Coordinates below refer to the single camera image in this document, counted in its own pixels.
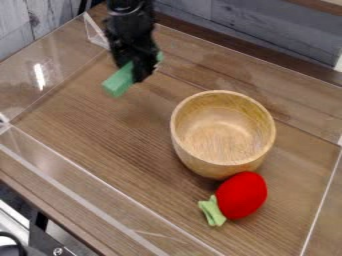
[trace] red tomato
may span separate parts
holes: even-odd
[[[243,218],[265,201],[265,182],[255,172],[241,172],[220,185],[215,195],[221,214],[231,220]]]

